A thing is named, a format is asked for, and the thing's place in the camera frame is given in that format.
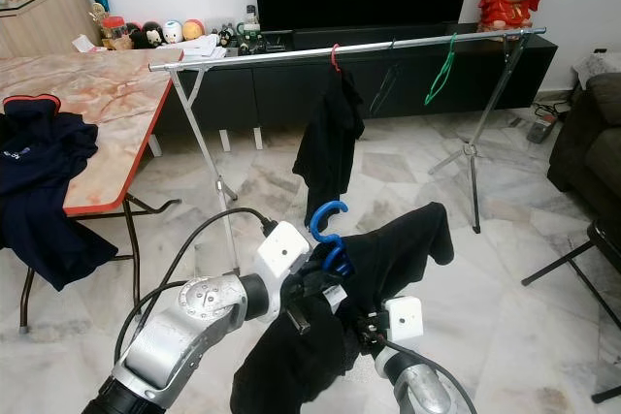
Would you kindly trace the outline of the black shirt red trim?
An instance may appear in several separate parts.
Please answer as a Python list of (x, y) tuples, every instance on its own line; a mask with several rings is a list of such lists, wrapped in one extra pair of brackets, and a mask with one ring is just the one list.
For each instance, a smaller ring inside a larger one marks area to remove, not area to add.
[[(343, 338), (294, 334), (285, 315), (268, 325), (232, 379), (232, 414), (299, 414), (306, 402), (327, 391), (363, 355), (349, 328), (349, 309), (380, 309), (405, 286), (423, 277), (429, 260), (448, 265), (454, 259), (447, 213), (431, 202), (384, 227), (343, 238), (353, 272), (344, 291), (333, 293)], [(329, 245), (319, 244), (306, 265), (322, 265)]]

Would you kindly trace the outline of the green clothes hanger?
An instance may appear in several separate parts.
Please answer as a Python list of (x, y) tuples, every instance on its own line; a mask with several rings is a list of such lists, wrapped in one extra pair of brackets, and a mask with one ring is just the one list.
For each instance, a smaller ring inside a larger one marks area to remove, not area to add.
[(447, 86), (448, 78), (451, 77), (451, 72), (453, 69), (454, 59), (456, 59), (456, 41), (458, 34), (453, 33), (451, 37), (449, 37), (448, 51), (446, 58), (443, 60), (441, 64), (441, 68), (439, 69), (436, 76), (432, 79), (431, 85), (429, 86), (429, 90), (427, 90), (427, 94), (425, 98), (423, 98), (423, 105), (425, 107), (430, 107), (434, 100), (438, 98), (441, 90), (445, 86)]

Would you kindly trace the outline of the black shirt green logo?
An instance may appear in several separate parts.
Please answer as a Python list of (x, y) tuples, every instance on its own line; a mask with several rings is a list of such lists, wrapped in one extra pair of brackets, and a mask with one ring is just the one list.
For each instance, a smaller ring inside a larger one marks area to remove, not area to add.
[(338, 74), (330, 67), (327, 89), (313, 107), (292, 169), (308, 187), (306, 224), (320, 206), (347, 192), (356, 141), (365, 129), (361, 104), (353, 76), (346, 70)]

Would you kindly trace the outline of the black metal stand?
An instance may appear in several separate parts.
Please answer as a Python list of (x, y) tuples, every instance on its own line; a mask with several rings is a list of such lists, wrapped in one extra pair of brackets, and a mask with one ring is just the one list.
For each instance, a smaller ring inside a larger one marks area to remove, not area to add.
[(523, 278), (520, 284), (522, 284), (522, 286), (529, 286), (533, 284), (534, 281), (537, 281), (538, 278), (542, 278), (548, 273), (556, 271), (556, 269), (561, 268), (563, 265), (569, 265), (572, 271), (576, 273), (578, 280), (580, 280), (582, 285), (593, 295), (595, 302), (606, 312), (609, 320), (613, 322), (617, 330), (621, 330), (621, 316), (618, 316), (615, 309), (612, 308), (611, 304), (609, 304), (603, 294), (600, 293), (598, 287), (593, 284), (590, 277), (587, 277), (586, 273), (575, 261), (578, 255), (586, 253), (587, 250), (596, 249), (604, 256), (609, 264), (612, 264), (612, 266), (621, 273), (621, 231), (616, 228), (616, 224), (609, 224), (608, 222), (602, 222), (602, 220), (596, 219), (589, 224), (589, 227), (586, 229), (586, 234), (587, 240), (585, 242), (574, 247), (569, 253), (560, 256), (560, 258), (554, 260), (554, 262), (545, 265), (540, 271), (533, 272), (532, 275)]

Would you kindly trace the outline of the grey power strip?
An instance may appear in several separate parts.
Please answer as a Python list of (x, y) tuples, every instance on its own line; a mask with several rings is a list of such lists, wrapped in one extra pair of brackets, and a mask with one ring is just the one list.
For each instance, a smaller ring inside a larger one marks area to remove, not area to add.
[(529, 143), (544, 143), (559, 122), (560, 112), (553, 104), (536, 103), (532, 107), (533, 120), (525, 135)]

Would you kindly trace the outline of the white paper stack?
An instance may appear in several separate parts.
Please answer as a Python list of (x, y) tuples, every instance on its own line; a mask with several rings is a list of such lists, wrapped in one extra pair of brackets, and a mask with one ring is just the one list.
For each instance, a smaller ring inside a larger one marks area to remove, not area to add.
[(229, 48), (220, 44), (217, 34), (187, 39), (174, 47), (182, 50), (183, 60), (221, 59), (229, 55)]

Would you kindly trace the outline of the clear bottle dark cap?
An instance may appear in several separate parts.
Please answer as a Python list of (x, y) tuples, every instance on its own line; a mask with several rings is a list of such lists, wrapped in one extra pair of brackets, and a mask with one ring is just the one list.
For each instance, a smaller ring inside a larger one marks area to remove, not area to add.
[(256, 6), (245, 6), (244, 20), (236, 24), (236, 30), (243, 38), (243, 44), (239, 46), (239, 50), (244, 50), (245, 54), (254, 54), (262, 49), (261, 25)]

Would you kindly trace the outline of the marble pattern folding table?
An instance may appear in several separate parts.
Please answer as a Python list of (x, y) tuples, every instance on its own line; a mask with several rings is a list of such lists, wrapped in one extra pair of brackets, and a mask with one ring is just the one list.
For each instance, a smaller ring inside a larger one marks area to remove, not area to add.
[(50, 95), (63, 111), (97, 126), (98, 151), (68, 184), (62, 210), (72, 220), (124, 219), (130, 253), (119, 260), (132, 263), (134, 302), (142, 297), (134, 219), (177, 204), (153, 207), (129, 192), (173, 85), (172, 74), (151, 72), (149, 65), (181, 57), (173, 49), (141, 49), (0, 58), (1, 98)]

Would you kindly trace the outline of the navy shirt red collar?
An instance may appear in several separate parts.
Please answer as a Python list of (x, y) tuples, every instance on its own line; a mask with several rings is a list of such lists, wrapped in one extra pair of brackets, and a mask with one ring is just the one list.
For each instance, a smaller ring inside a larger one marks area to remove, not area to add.
[(32, 271), (61, 291), (110, 262), (118, 247), (63, 209), (71, 180), (98, 151), (98, 129), (52, 95), (3, 101), (0, 233)]

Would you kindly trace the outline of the orange round plush toy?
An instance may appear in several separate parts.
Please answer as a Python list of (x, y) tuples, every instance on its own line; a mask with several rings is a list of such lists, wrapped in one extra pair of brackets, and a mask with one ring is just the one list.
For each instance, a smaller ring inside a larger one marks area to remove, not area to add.
[(194, 41), (206, 34), (203, 22), (199, 19), (187, 19), (181, 23), (181, 35), (184, 41)]

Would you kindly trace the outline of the white round plush toy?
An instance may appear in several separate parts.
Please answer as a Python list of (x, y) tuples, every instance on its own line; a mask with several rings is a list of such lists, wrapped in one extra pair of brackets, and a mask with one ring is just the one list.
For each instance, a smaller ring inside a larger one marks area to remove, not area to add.
[(182, 24), (177, 20), (169, 20), (161, 25), (161, 37), (164, 45), (177, 45), (183, 41)]

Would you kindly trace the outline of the black mouse plush toy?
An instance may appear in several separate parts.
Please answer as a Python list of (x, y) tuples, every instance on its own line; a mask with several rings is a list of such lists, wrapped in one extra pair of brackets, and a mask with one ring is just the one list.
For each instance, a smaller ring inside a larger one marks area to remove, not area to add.
[(158, 48), (165, 43), (158, 22), (146, 22), (143, 25), (127, 23), (127, 36), (134, 49)]

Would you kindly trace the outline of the white tissue pack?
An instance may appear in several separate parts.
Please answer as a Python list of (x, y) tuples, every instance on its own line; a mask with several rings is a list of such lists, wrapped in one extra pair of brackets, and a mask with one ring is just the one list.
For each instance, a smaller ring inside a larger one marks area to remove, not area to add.
[(79, 53), (97, 53), (99, 50), (106, 50), (106, 48), (101, 48), (97, 45), (94, 45), (92, 41), (87, 36), (82, 34), (72, 41), (72, 46), (74, 46), (75, 50)]

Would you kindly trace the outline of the white grey cushion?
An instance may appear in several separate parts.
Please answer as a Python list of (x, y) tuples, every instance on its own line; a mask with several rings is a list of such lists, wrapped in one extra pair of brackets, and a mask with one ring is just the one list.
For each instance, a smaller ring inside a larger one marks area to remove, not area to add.
[(587, 81), (594, 76), (621, 73), (621, 50), (606, 53), (591, 53), (572, 65), (578, 89), (586, 90)]

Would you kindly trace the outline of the light wooden cabinet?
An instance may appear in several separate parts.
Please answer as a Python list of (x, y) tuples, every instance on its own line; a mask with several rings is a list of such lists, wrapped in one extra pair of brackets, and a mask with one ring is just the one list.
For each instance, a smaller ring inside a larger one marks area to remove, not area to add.
[(84, 36), (101, 45), (93, 0), (13, 0), (0, 8), (0, 58), (76, 53)]

